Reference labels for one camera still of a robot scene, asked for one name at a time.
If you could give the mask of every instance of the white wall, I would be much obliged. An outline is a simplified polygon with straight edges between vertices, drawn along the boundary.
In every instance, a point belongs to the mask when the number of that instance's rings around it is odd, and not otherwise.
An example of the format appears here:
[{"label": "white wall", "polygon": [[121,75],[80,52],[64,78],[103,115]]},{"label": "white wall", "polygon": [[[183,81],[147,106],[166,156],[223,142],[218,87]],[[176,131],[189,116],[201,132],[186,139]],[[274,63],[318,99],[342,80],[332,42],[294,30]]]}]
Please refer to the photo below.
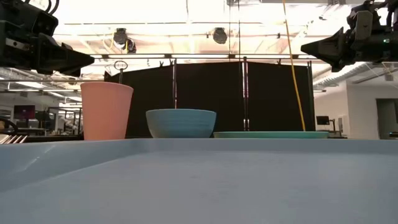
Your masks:
[{"label": "white wall", "polygon": [[350,138],[379,139],[376,99],[398,98],[393,86],[348,85]]},{"label": "white wall", "polygon": [[[326,93],[314,93],[315,116],[329,116],[336,119],[336,130],[338,130],[338,118],[343,118],[343,134],[349,137],[350,126],[348,116],[348,97],[346,82],[339,83],[338,87],[326,89]],[[317,130],[333,130],[333,126],[317,125]]]}]

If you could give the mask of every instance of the pink cup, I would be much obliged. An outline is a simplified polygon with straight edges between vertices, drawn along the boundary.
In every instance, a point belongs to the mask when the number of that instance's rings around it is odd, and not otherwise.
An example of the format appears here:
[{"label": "pink cup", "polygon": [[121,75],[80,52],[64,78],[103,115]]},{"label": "pink cup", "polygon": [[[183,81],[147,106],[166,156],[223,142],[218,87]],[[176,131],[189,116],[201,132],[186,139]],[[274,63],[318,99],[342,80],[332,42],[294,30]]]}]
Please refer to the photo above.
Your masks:
[{"label": "pink cup", "polygon": [[118,83],[82,83],[85,140],[124,139],[132,93],[131,87]]}]

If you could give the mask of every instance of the yellow cable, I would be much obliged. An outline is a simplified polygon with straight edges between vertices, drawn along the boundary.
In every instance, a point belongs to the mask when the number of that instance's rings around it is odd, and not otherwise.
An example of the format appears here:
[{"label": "yellow cable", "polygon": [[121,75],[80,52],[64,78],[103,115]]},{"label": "yellow cable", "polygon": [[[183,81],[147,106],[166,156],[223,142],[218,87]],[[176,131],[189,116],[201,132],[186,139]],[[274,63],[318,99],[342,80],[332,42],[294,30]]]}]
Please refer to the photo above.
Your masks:
[{"label": "yellow cable", "polygon": [[289,45],[290,63],[292,64],[292,75],[293,75],[294,88],[295,88],[295,91],[296,91],[297,102],[298,102],[298,108],[299,108],[299,110],[300,110],[301,124],[302,124],[302,126],[303,126],[303,131],[305,131],[305,122],[304,122],[303,109],[302,109],[302,107],[301,107],[299,89],[297,88],[296,74],[295,74],[295,72],[294,72],[292,47],[290,46],[289,25],[287,24],[287,16],[286,16],[286,0],[282,0],[282,3],[283,3],[283,5],[284,5],[285,24],[286,24],[286,33],[287,33],[287,43],[288,43],[288,45]]}]

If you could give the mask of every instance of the table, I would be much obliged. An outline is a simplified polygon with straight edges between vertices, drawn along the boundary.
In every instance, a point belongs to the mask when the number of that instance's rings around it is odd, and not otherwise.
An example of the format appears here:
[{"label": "table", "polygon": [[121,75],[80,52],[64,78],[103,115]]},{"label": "table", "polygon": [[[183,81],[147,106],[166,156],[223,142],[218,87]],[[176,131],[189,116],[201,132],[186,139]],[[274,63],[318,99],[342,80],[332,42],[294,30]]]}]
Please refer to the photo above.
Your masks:
[{"label": "table", "polygon": [[398,222],[398,142],[132,139],[0,146],[0,222]]}]

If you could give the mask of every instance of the spotlight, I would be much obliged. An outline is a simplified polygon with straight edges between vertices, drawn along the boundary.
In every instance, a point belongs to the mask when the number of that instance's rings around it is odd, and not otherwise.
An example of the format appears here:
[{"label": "spotlight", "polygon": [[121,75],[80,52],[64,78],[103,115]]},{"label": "spotlight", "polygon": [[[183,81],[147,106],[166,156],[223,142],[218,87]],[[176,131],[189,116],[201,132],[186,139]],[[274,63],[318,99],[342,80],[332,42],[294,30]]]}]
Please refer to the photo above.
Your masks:
[{"label": "spotlight", "polygon": [[126,28],[117,28],[116,32],[113,34],[114,45],[125,50],[127,48],[128,54],[135,54],[137,52],[136,43],[130,39],[126,34]]},{"label": "spotlight", "polygon": [[227,38],[228,38],[228,37],[227,37],[227,35],[226,35],[226,33],[225,33],[224,28],[217,27],[217,28],[214,30],[214,33],[213,33],[213,40],[214,40],[217,44],[225,44]]}]

